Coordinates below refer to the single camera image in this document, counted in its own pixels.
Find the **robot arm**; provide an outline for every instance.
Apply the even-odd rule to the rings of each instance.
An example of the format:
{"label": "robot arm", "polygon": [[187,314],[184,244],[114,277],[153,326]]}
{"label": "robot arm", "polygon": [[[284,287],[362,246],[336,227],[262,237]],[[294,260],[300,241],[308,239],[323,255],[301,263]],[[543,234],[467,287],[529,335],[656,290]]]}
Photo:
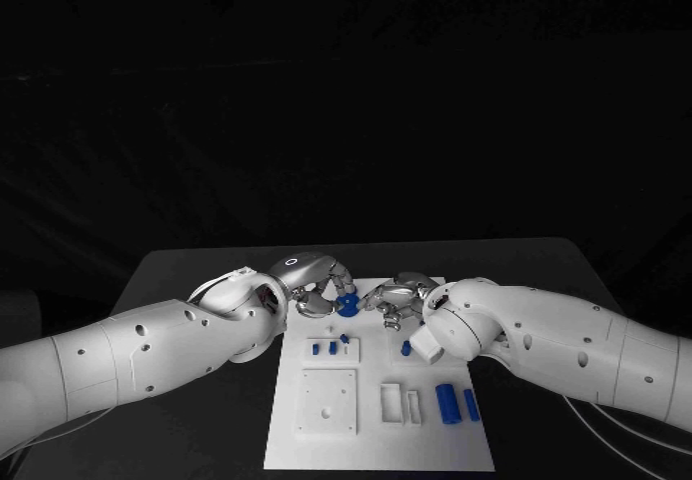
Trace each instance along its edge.
{"label": "robot arm", "polygon": [[411,346],[428,363],[445,351],[488,356],[552,392],[692,432],[690,340],[585,300],[483,278],[422,291],[422,301]]}
{"label": "robot arm", "polygon": [[1,349],[0,458],[65,422],[168,392],[226,360],[255,358],[285,331],[287,304],[304,285],[321,290],[300,297],[298,311],[324,316],[337,310],[320,293],[330,279],[353,292],[346,268],[321,254],[291,258],[282,263],[300,272],[275,267],[265,275],[245,267],[207,282],[189,302],[144,306]]}

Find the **black background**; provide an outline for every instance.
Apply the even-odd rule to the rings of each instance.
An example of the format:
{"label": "black background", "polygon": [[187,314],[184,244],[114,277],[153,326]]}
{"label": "black background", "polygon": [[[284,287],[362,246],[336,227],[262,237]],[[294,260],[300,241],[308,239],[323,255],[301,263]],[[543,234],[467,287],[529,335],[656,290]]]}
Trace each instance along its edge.
{"label": "black background", "polygon": [[687,332],[685,2],[7,1],[0,22],[0,288],[46,334],[151,250],[535,236]]}

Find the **table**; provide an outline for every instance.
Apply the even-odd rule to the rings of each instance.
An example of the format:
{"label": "table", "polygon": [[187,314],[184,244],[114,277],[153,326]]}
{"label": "table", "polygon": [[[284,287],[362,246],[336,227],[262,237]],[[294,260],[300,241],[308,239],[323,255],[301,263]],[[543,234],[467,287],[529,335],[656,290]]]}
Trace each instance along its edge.
{"label": "table", "polygon": [[[532,238],[155,251],[141,261],[112,313],[171,298],[186,300],[209,279],[243,266],[266,271],[301,251],[333,255],[354,278],[390,277],[401,271],[448,281],[480,276],[620,311],[574,243]],[[279,351],[281,337],[249,363],[226,362],[213,375],[118,407],[86,428],[36,445],[17,480],[318,478],[324,472],[262,470]],[[558,395],[516,379],[488,358],[470,363],[470,372],[497,472],[435,473],[434,478],[648,478],[602,446]],[[428,478],[425,472],[328,475],[349,480]]]}

